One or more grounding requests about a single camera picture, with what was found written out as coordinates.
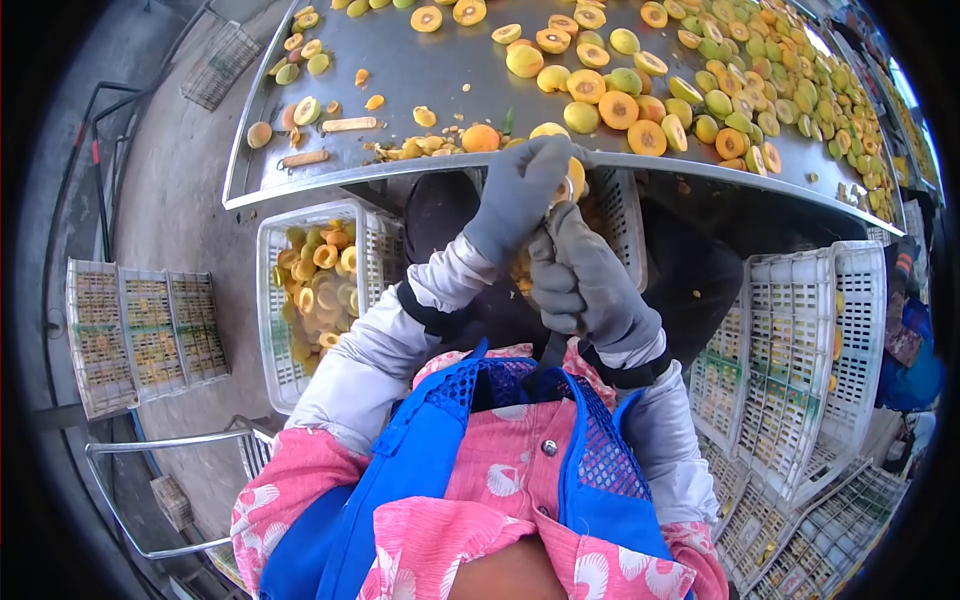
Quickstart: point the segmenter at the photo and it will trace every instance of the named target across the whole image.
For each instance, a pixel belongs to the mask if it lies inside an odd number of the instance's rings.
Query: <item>concrete floor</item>
[[[245,23],[244,31],[266,43],[287,7],[289,2],[275,2]],[[253,292],[257,227],[265,217],[337,197],[335,191],[321,190],[305,200],[223,210],[220,195],[230,144],[259,59],[215,112],[183,99],[180,81],[216,27],[212,18],[198,24],[143,117],[121,188],[114,255],[123,266],[212,273],[217,325],[233,375],[143,405],[139,416],[147,439],[219,431],[234,414],[256,419],[273,413]],[[163,450],[155,456],[190,498],[201,532],[208,539],[224,535],[236,494],[246,483],[236,442]]]

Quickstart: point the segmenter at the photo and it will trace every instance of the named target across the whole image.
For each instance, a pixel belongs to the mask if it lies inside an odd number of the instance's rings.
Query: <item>shirt button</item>
[[[553,440],[547,440],[540,445],[540,449],[543,450],[543,454],[547,456],[553,456],[557,453],[557,443]]]

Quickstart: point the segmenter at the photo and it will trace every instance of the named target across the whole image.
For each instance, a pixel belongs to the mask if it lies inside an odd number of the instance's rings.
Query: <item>blue clothing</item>
[[[642,391],[611,416],[583,377],[548,369],[528,394],[522,384],[536,362],[473,356],[426,377],[377,438],[356,486],[325,493],[294,522],[263,569],[260,598],[355,598],[375,557],[373,511],[411,496],[444,497],[470,405],[480,397],[494,406],[576,401],[557,520],[579,535],[673,560],[646,479],[619,431]]]

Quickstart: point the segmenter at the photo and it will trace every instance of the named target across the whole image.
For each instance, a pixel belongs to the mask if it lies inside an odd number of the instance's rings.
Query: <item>leaf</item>
[[[514,130],[514,108],[510,107],[507,110],[506,116],[503,117],[503,123],[500,124],[500,130],[504,135],[510,135]]]

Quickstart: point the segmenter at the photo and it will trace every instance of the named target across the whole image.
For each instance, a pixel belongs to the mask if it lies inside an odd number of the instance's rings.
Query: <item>pink floral shirt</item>
[[[488,356],[529,355],[528,346]],[[436,357],[415,386],[461,357]],[[613,390],[575,350],[564,367],[587,377],[612,407]],[[374,511],[376,559],[357,597],[445,599],[461,564],[538,534],[570,598],[683,598],[692,586],[698,598],[726,600],[726,578],[703,522],[661,526],[675,559],[665,561],[577,535],[554,520],[575,420],[569,400],[470,415],[444,498],[404,498]],[[546,441],[556,452],[542,449]],[[297,517],[331,488],[357,482],[368,464],[326,431],[280,432],[274,459],[240,492],[232,514],[234,554],[250,592],[256,594],[270,553]]]

